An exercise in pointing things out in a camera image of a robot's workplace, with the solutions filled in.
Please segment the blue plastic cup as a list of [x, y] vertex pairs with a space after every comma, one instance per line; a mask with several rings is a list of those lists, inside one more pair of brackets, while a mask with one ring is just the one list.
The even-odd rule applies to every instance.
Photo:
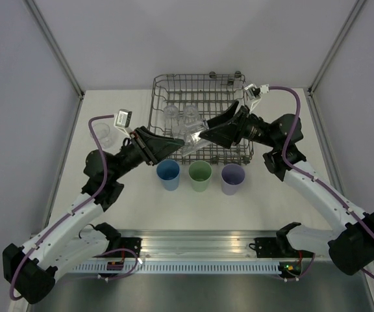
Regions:
[[181, 168], [176, 161], [166, 159], [160, 162], [156, 167], [156, 174], [166, 190], [174, 191], [178, 188]]

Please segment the purple plastic cup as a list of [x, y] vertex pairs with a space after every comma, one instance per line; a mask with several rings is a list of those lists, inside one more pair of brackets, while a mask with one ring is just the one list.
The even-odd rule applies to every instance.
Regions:
[[239, 164], [227, 164], [221, 171], [221, 189], [225, 195], [236, 194], [245, 181], [245, 170]]

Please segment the green plastic cup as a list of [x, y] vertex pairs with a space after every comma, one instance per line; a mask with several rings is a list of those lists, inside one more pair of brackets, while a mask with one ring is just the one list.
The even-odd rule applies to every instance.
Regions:
[[204, 192], [212, 177], [212, 167], [205, 161], [195, 161], [189, 166], [188, 175], [194, 191]]

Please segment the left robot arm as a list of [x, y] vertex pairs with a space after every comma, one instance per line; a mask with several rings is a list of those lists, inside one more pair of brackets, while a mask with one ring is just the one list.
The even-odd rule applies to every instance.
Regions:
[[101, 254], [115, 257], [121, 242], [112, 226], [99, 224], [87, 237], [76, 236], [118, 199], [124, 188], [119, 178], [142, 163], [158, 164], [183, 145], [181, 139], [138, 127], [117, 154], [91, 151], [84, 168], [88, 181], [66, 212], [21, 246], [9, 244], [3, 250], [3, 274], [10, 284], [11, 299], [38, 303], [62, 276], [85, 260]]

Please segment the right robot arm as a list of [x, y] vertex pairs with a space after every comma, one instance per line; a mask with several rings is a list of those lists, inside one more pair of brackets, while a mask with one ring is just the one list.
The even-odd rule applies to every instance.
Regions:
[[200, 138], [223, 148], [229, 149], [242, 139], [271, 147], [263, 155], [268, 171], [300, 193], [330, 226], [329, 230], [318, 230], [292, 222], [282, 227], [275, 241], [280, 255], [289, 257], [301, 250], [329, 256], [349, 276], [374, 261], [374, 212], [365, 212], [321, 180], [295, 145], [303, 139], [298, 116], [285, 114], [267, 123], [235, 101], [207, 121], [207, 126]]

